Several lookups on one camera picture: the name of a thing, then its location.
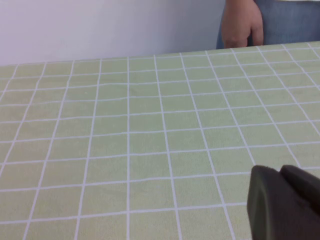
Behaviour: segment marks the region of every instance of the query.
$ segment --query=white wall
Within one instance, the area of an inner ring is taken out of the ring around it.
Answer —
[[[214,49],[224,0],[0,0],[0,65]]]

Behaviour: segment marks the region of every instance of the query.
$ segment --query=checkered tablecloth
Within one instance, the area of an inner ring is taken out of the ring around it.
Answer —
[[[253,165],[320,176],[320,42],[0,66],[1,240],[248,240]]]

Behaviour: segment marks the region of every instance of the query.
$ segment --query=person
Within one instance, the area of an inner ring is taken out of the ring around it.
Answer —
[[[217,49],[320,41],[320,1],[225,0]]]

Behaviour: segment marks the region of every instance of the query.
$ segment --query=blue jeans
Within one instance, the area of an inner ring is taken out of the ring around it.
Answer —
[[[320,2],[255,0],[263,20],[263,44],[320,41]],[[251,37],[248,47],[252,46]],[[223,49],[221,24],[216,49]]]

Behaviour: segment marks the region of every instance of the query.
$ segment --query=white grid line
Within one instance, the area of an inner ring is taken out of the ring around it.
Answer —
[[[307,142],[292,142],[288,143],[289,146],[297,146],[297,145],[312,145],[312,144],[320,144],[320,141],[307,141]],[[249,145],[250,149],[252,148],[269,148],[269,147],[285,147],[286,144],[266,144],[266,145]],[[219,151],[219,150],[234,150],[234,149],[246,149],[246,146],[229,146],[229,147],[218,147],[218,148],[209,148],[209,151]],[[179,154],[179,153],[198,153],[198,152],[206,152],[206,149],[193,149],[193,150],[172,150],[169,151],[170,154]],[[130,153],[130,156],[152,156],[152,155],[165,155],[164,152],[146,152],[146,153]],[[91,156],[90,160],[95,159],[111,159],[118,157],[126,157],[127,154],[117,154],[117,155],[106,155],[106,156]],[[78,158],[63,158],[63,159],[49,159],[47,162],[64,162],[64,161],[77,161],[77,160],[85,160],[85,157]],[[45,160],[28,160],[28,161],[12,161],[6,162],[6,165],[16,165],[16,164],[30,164],[30,163],[43,163]]]
[[[231,206],[245,206],[246,202],[235,202],[235,203],[226,203],[227,207]],[[212,205],[203,205],[203,206],[184,206],[178,207],[178,210],[194,210],[194,209],[211,209],[211,208],[221,208],[221,204],[212,204]],[[175,208],[158,208],[158,209],[142,209],[142,210],[131,210],[130,214],[140,214],[140,213],[157,213],[157,212],[167,212],[174,211]],[[106,217],[106,216],[116,216],[116,215],[125,215],[127,211],[118,211],[118,212],[107,212],[107,213],[98,213],[98,214],[88,214],[81,215],[81,219],[87,218],[95,218],[95,217]],[[59,220],[72,220],[77,219],[78,216],[66,216],[66,217],[52,217],[52,218],[35,218],[32,219],[31,222],[47,222],[47,221],[59,221]],[[12,220],[12,221],[0,221],[0,225],[6,224],[24,224],[27,223],[28,220]]]
[[[208,78],[208,79],[200,79],[200,80],[189,80],[189,82],[211,82],[211,81],[216,81],[215,78]],[[187,83],[187,80],[175,80],[175,81],[162,81],[160,84],[171,84],[171,83]],[[135,83],[133,84],[134,86],[138,85],[156,85],[157,82],[142,82],[142,83]],[[314,88],[318,87],[319,85],[306,85],[306,86],[289,86],[287,87],[288,89],[307,89],[307,88]],[[68,89],[85,89],[85,88],[96,88],[96,87],[101,87],[101,86],[127,86],[126,83],[100,83],[99,86],[97,84],[94,85],[83,85],[83,86],[73,86],[73,87],[68,87]],[[65,90],[66,87],[52,87],[52,88],[38,88],[37,91],[50,91],[50,90]],[[283,90],[283,87],[274,87],[274,88],[262,88],[262,89],[256,89],[256,91],[272,91],[272,90]],[[6,90],[5,92],[32,92],[35,89],[29,88],[29,89],[10,89]],[[246,93],[246,92],[252,92],[252,89],[247,89],[247,90],[234,90],[234,91],[225,91],[225,93]],[[212,95],[212,94],[219,94],[221,93],[220,91],[217,92],[201,92],[201,93],[194,93],[193,95]],[[179,97],[179,96],[188,96],[189,94],[176,94],[176,95],[162,95],[163,97]],[[150,95],[150,96],[131,96],[130,98],[155,98],[158,97],[157,95]],[[98,102],[103,102],[103,101],[113,101],[113,100],[120,100],[120,99],[127,99],[127,97],[117,97],[117,98],[107,98],[107,99],[98,99]],[[66,100],[65,102],[93,102],[95,101],[94,99],[92,100]],[[59,100],[56,101],[45,101],[45,102],[34,102],[32,105],[35,104],[45,104],[45,103],[56,103],[56,102],[61,102]]]
[[[126,239],[130,240],[130,61],[127,57],[127,135],[126,135]]]
[[[170,172],[170,182],[171,182],[171,188],[172,188],[172,197],[173,197],[173,205],[174,205],[174,211],[175,211],[175,218],[176,218],[176,225],[177,225],[177,231],[179,240],[182,240],[182,231],[180,226],[180,218],[178,213],[178,204],[177,204],[177,196],[176,196],[176,188],[175,188],[175,182],[173,178],[173,170],[171,165],[171,156],[170,156],[170,149],[169,149],[169,143],[168,143],[168,136],[167,136],[167,128],[166,128],[166,121],[165,121],[165,114],[164,114],[164,107],[162,104],[162,96],[160,92],[160,84],[159,84],[159,77],[158,77],[158,68],[157,68],[157,59],[156,55],[153,56],[154,60],[154,68],[155,68],[155,74],[156,74],[156,82],[158,86],[158,93],[160,98],[160,109],[161,109],[161,117],[162,117],[162,126],[164,131],[164,140],[165,140],[165,148],[166,148],[166,155],[168,158],[168,166],[169,166],[169,172]]]
[[[286,145],[286,148],[288,149],[288,151],[289,151],[290,154],[292,155],[292,157],[293,157],[294,161],[296,162],[297,166],[300,168],[301,165],[300,165],[298,159],[296,158],[296,156],[295,156],[294,153],[292,152],[291,148],[288,146],[286,139],[284,138],[284,136],[283,136],[282,133],[280,132],[280,130],[279,130],[278,126],[276,125],[273,117],[271,116],[269,110],[266,108],[266,106],[264,105],[264,102],[262,101],[262,99],[260,98],[260,96],[258,95],[258,93],[256,92],[255,87],[254,87],[253,84],[251,83],[251,81],[250,81],[250,79],[249,79],[246,71],[243,69],[242,65],[240,64],[240,62],[239,62],[239,60],[238,60],[238,58],[237,58],[237,56],[236,56],[236,54],[235,54],[235,51],[234,51],[233,49],[231,49],[231,51],[233,52],[233,55],[234,55],[234,57],[235,57],[235,60],[236,60],[237,63],[239,64],[239,66],[240,66],[240,68],[241,68],[244,76],[246,76],[246,79],[248,80],[250,86],[251,86],[252,89],[254,90],[254,94],[255,94],[256,97],[259,99],[259,102],[262,104],[262,106],[263,106],[265,112],[267,113],[269,119],[272,121],[273,126],[275,127],[276,131],[278,132],[278,134],[279,134],[279,136],[281,137],[281,139],[282,139],[282,141],[284,142],[284,144]],[[268,61],[267,61],[267,59],[265,58],[265,56],[264,56],[262,53],[260,53],[260,55],[261,55],[261,56],[263,57],[263,59],[267,62],[268,66],[273,70],[273,68],[272,68],[271,65],[268,63]]]
[[[279,77],[279,75],[277,74],[277,72],[269,65],[269,67],[271,68],[271,70],[274,72],[275,76],[279,79],[280,83],[282,84],[282,86],[286,89],[286,91],[289,93],[289,95],[291,96],[291,98],[293,99],[293,101],[295,102],[295,104],[298,105],[298,107],[301,109],[301,111],[303,112],[304,116],[306,117],[306,119],[310,122],[310,124],[312,125],[312,127],[314,128],[315,132],[320,136],[320,132],[317,129],[317,127],[315,126],[315,124],[313,123],[313,121],[310,120],[308,114],[305,112],[305,110],[301,107],[301,103],[298,102],[295,98],[295,96],[291,93],[291,91],[286,87],[286,85],[284,84],[284,82],[282,81],[282,79]]]
[[[266,107],[279,107],[279,106],[295,106],[297,104],[300,105],[307,105],[307,104],[319,104],[320,101],[306,101],[306,102],[298,102],[298,103],[280,103],[280,104],[265,104]],[[249,109],[249,108],[261,108],[262,105],[252,105],[252,106],[233,106],[231,109]],[[198,112],[206,112],[206,111],[218,111],[218,110],[229,110],[228,107],[219,107],[219,108],[203,108],[198,109]],[[177,111],[164,111],[164,114],[173,114],[173,113],[192,113],[195,110],[177,110]],[[142,115],[158,115],[161,114],[160,111],[155,112],[142,112],[142,113],[130,113],[130,116],[142,116]],[[127,114],[118,114],[118,115],[98,115],[95,118],[116,118],[116,117],[126,117]],[[61,117],[60,120],[72,120],[72,119],[91,119],[92,116],[71,116],[71,117]],[[31,122],[45,122],[45,121],[56,121],[57,118],[40,118],[40,119],[32,119],[32,120],[25,120],[24,123],[31,123]],[[20,123],[21,121],[0,121],[0,124],[16,124]]]
[[[312,47],[311,45],[310,45],[310,43],[307,43],[308,44],[308,46],[309,46],[309,48],[311,48],[311,50],[314,52],[314,54],[318,57],[318,59],[320,60],[320,56],[319,56],[319,54],[315,51],[315,47]]]
[[[320,170],[320,166],[305,166],[300,167],[302,170]],[[220,177],[220,176],[235,176],[235,175],[250,175],[250,171],[244,172],[223,172],[223,173],[216,173],[216,174],[197,174],[197,175],[186,175],[186,176],[160,176],[160,177],[148,177],[148,178],[141,178],[141,179],[131,179],[129,183],[141,183],[147,182],[152,180],[176,180],[176,179],[196,179],[196,178],[208,178],[208,177]],[[98,182],[91,182],[86,183],[84,186],[103,186],[103,185],[112,185],[112,184],[126,184],[128,183],[127,180],[117,180],[117,181],[98,181]],[[25,188],[4,188],[0,189],[0,193],[8,193],[8,192],[25,192],[25,191],[36,191],[37,189],[40,190],[48,190],[48,189],[63,189],[63,188],[74,188],[74,187],[82,187],[82,183],[78,184],[65,184],[65,185],[52,185],[52,186],[41,186],[38,187],[25,187]]]
[[[237,128],[237,127],[255,127],[255,126],[269,126],[269,125],[285,125],[285,124],[301,124],[301,123],[318,123],[320,119],[317,120],[297,120],[297,121],[281,121],[281,122],[266,122],[266,123],[252,123],[252,124],[238,124],[238,125],[225,125],[225,126],[208,126],[202,127],[204,130],[208,129],[229,129],[229,128]],[[201,130],[200,127],[195,128],[181,128],[181,129],[168,129],[166,130],[167,133],[170,132],[183,132],[183,131],[197,131]],[[157,133],[164,133],[164,130],[154,130],[154,131],[124,131],[124,132],[115,132],[115,133],[106,133],[106,134],[93,134],[93,137],[107,137],[107,136],[119,136],[125,134],[157,134]],[[83,136],[61,136],[55,137],[54,140],[63,140],[63,139],[85,139],[90,138],[90,135],[83,135]],[[0,141],[0,144],[9,144],[9,143],[24,143],[24,142],[35,142],[35,141],[45,141],[51,140],[51,137],[43,137],[43,138],[27,138],[27,139],[20,139],[20,140],[8,140],[8,141]]]
[[[71,79],[71,76],[72,76],[74,63],[75,62],[73,61],[72,62],[72,66],[71,66],[70,76],[69,76],[69,79],[68,79],[68,82],[67,82],[67,86],[69,85],[69,82],[70,82],[70,79]],[[46,69],[46,63],[44,64],[44,67],[43,67],[43,73],[45,72],[45,69]],[[55,138],[55,135],[56,135],[56,132],[57,132],[57,129],[58,129],[58,124],[59,124],[59,120],[60,120],[60,117],[61,117],[61,113],[62,113],[62,109],[63,109],[63,105],[64,105],[64,100],[65,100],[65,98],[67,96],[67,90],[68,90],[68,88],[66,88],[65,91],[64,91],[63,99],[62,99],[62,102],[61,102],[61,105],[60,105],[60,109],[59,109],[58,119],[57,119],[57,121],[55,123],[54,130],[53,130],[52,137],[51,137],[50,144],[49,144],[49,148],[48,148],[47,154],[45,156],[45,160],[43,162],[42,171],[41,171],[40,179],[39,179],[39,182],[38,182],[37,190],[35,192],[33,203],[32,203],[32,207],[31,207],[30,214],[29,214],[29,217],[28,217],[28,221],[27,221],[27,224],[25,226],[25,230],[24,230],[24,234],[23,234],[23,240],[26,240],[26,237],[27,237],[27,234],[28,234],[28,230],[29,230],[29,227],[30,227],[30,223],[31,223],[31,219],[32,219],[32,216],[33,216],[34,211],[35,211],[35,206],[36,206],[37,198],[38,198],[38,195],[39,195],[40,187],[41,187],[41,184],[42,184],[42,181],[43,181],[43,178],[44,178],[47,161],[49,159],[49,156],[50,156],[50,153],[51,153],[51,149],[52,149],[52,145],[53,145],[53,142],[54,142],[54,138]]]
[[[43,70],[42,70],[42,74],[41,74],[41,75],[44,74],[45,68],[46,68],[46,63],[45,63],[44,66],[43,66]],[[18,138],[20,129],[21,129],[21,127],[22,127],[22,125],[23,125],[26,117],[27,117],[27,112],[28,112],[28,110],[29,110],[29,108],[30,108],[30,106],[31,106],[31,103],[32,103],[35,95],[36,95],[36,91],[37,91],[37,87],[38,87],[38,84],[39,84],[39,82],[40,82],[40,79],[41,79],[41,77],[40,77],[40,78],[38,79],[38,81],[36,82],[35,89],[33,90],[33,94],[32,94],[32,96],[31,96],[31,98],[30,98],[30,100],[29,100],[29,104],[28,104],[27,107],[25,108],[25,111],[24,111],[22,120],[21,120],[21,122],[20,122],[20,124],[19,124],[19,126],[18,126],[18,128],[17,128],[17,130],[16,130],[16,133],[15,133],[15,135],[14,135],[13,141],[11,142],[10,148],[9,148],[8,152],[6,153],[6,155],[5,155],[3,164],[2,164],[1,169],[0,169],[0,177],[1,177],[2,173],[3,173],[3,171],[4,171],[4,168],[5,168],[6,162],[8,161],[9,155],[10,155],[12,149],[14,148],[14,145],[15,145],[15,142],[16,142],[16,140],[17,140],[17,138]]]
[[[14,71],[13,71],[13,74],[12,74],[11,78],[10,78],[10,79],[8,80],[8,82],[6,83],[6,85],[5,85],[5,87],[4,87],[4,90],[2,91],[2,94],[1,94],[1,96],[0,96],[0,103],[1,103],[2,98],[3,98],[3,97],[4,97],[4,95],[5,95],[6,90],[8,89],[8,86],[9,86],[9,84],[10,84],[11,80],[12,80],[12,79],[14,79],[14,77],[15,77],[15,75],[16,75],[16,72],[17,72],[18,67],[19,67],[19,64],[15,66],[15,68],[14,68]]]
[[[224,65],[222,67],[234,67],[234,66],[239,66],[239,65]],[[183,70],[182,68],[173,68],[173,69],[166,69],[166,70],[158,70],[158,72],[160,71],[176,71],[176,70]],[[125,74],[127,72],[114,72],[114,73],[109,73],[109,74]],[[306,73],[308,74],[314,74],[314,73],[320,73],[320,71],[306,71]],[[278,73],[279,76],[290,76],[290,75],[299,75],[299,74],[303,74],[303,72],[300,73]],[[73,76],[91,76],[91,75],[99,75],[98,73],[86,73],[86,74],[74,74]],[[68,77],[69,75],[53,75],[52,77]],[[249,78],[262,78],[262,77],[272,77],[274,76],[274,74],[265,74],[265,75],[252,75]],[[35,77],[16,77],[14,79],[28,79],[28,78],[35,78]],[[227,76],[227,77],[220,77],[220,80],[226,80],[226,79],[245,79],[246,77],[244,76]],[[206,80],[214,80],[214,78],[207,78],[207,79],[189,79],[189,82],[198,82],[198,81],[206,81]],[[176,82],[185,82],[186,80],[178,80]],[[160,84],[162,83],[174,83],[175,81],[160,81]],[[147,85],[147,84],[156,84],[156,81],[150,81],[150,82],[131,82],[130,85]],[[122,85],[123,83],[116,83],[116,82],[106,82],[106,83],[101,83],[100,85]],[[83,86],[71,86],[70,88],[83,88],[83,87],[94,87],[95,85],[83,85]],[[60,89],[59,87],[48,87],[48,88],[39,88],[39,90],[45,90],[45,89]]]
[[[303,62],[318,62],[319,60],[301,60],[299,61],[300,63]],[[259,65],[265,65],[267,62],[256,62],[256,63],[243,63],[241,64],[242,66],[259,66]],[[294,63],[294,61],[271,61],[269,62],[270,64],[290,64],[290,63]],[[217,68],[228,68],[228,67],[237,67],[239,66],[238,64],[231,64],[231,65],[215,65],[213,66],[213,68],[217,69]]]
[[[202,128],[202,123],[201,123],[201,120],[200,120],[200,117],[199,117],[199,113],[198,113],[198,109],[197,109],[197,104],[196,104],[196,102],[195,102],[195,99],[194,99],[194,96],[193,96],[193,93],[192,93],[192,89],[191,89],[191,86],[190,86],[190,83],[189,83],[189,78],[188,78],[188,75],[187,75],[187,71],[186,71],[186,69],[185,69],[184,59],[183,59],[181,53],[180,53],[180,58],[181,58],[182,66],[183,66],[183,69],[184,69],[184,75],[185,75],[186,80],[187,80],[187,82],[188,82],[188,88],[189,88],[189,91],[190,91],[190,94],[191,94],[193,107],[194,107],[194,109],[195,109],[197,122],[198,122],[199,127],[200,127],[200,130],[201,130],[202,140],[203,140],[203,142],[204,142],[204,146],[205,146],[205,149],[206,149],[206,153],[207,153],[207,156],[208,156],[208,158],[209,158],[209,162],[210,162],[210,166],[211,166],[212,173],[214,174],[215,185],[216,185],[216,187],[217,187],[217,190],[218,190],[218,193],[219,193],[219,197],[220,197],[220,200],[221,200],[221,203],[222,203],[224,215],[225,215],[226,221],[227,221],[227,223],[228,223],[230,235],[231,235],[232,239],[235,240],[235,239],[236,239],[235,232],[234,232],[233,226],[232,226],[232,224],[231,224],[231,220],[230,220],[230,217],[229,217],[229,214],[228,214],[228,211],[227,211],[225,199],[224,199],[224,196],[223,196],[223,194],[222,194],[222,191],[221,191],[221,188],[220,188],[220,184],[219,184],[218,178],[217,178],[217,176],[216,176],[215,166],[214,166],[214,163],[213,163],[212,158],[211,158],[211,154],[210,154],[210,151],[209,151],[207,139],[206,139],[204,130],[203,130],[203,128]]]
[[[102,61],[100,60],[100,62],[99,62],[99,72],[100,73],[101,73],[101,67],[102,67]],[[81,211],[82,211],[82,204],[83,204],[85,188],[86,188],[86,180],[87,180],[87,173],[88,173],[89,158],[90,158],[90,154],[91,154],[92,138],[93,138],[94,129],[95,129],[95,117],[96,117],[96,110],[97,110],[97,100],[98,100],[98,95],[99,95],[98,93],[99,93],[100,76],[101,75],[99,74],[98,83],[97,83],[97,87],[96,87],[95,102],[94,102],[94,107],[93,107],[93,117],[92,117],[92,122],[91,122],[90,137],[89,137],[88,149],[87,149],[85,166],[84,166],[83,182],[82,182],[82,186],[81,186],[81,194],[80,194],[80,201],[79,201],[79,207],[78,207],[78,218],[76,220],[76,226],[75,226],[75,232],[74,232],[74,240],[78,239],[78,233],[79,233],[80,215],[81,215]]]
[[[231,108],[231,106],[230,106],[230,103],[229,103],[229,101],[228,101],[228,99],[227,99],[226,92],[223,90],[223,87],[222,87],[222,85],[221,85],[221,83],[220,83],[220,81],[219,81],[219,78],[218,78],[217,73],[215,72],[215,69],[213,68],[212,62],[211,62],[211,60],[210,60],[210,58],[209,58],[209,55],[208,55],[208,52],[207,52],[207,51],[206,51],[206,54],[207,54],[208,61],[210,62],[212,71],[213,71],[214,75],[215,75],[216,78],[217,78],[217,82],[218,82],[218,84],[219,84],[220,90],[222,91],[223,98],[224,98],[224,100],[225,100],[225,102],[226,102],[226,104],[227,104],[227,106],[228,106],[228,109],[229,109],[229,111],[230,111],[230,113],[231,113],[232,119],[233,119],[233,121],[234,121],[234,123],[235,123],[235,125],[236,125],[236,127],[237,127],[237,129],[238,129],[238,131],[239,131],[239,133],[240,133],[241,139],[242,139],[242,141],[243,141],[243,143],[244,143],[244,145],[245,145],[245,147],[246,147],[246,150],[247,150],[247,152],[248,152],[248,154],[249,154],[249,156],[250,156],[251,162],[252,162],[253,165],[256,165],[256,162],[255,162],[255,160],[254,160],[254,157],[252,156],[251,151],[250,151],[250,149],[249,149],[249,147],[248,147],[248,144],[247,144],[247,141],[246,141],[246,139],[245,139],[245,136],[244,136],[244,134],[242,133],[242,130],[241,130],[239,124],[238,124],[237,118],[236,118],[236,116],[235,116],[235,114],[234,114],[234,112],[233,112],[233,110],[232,110],[232,108]]]

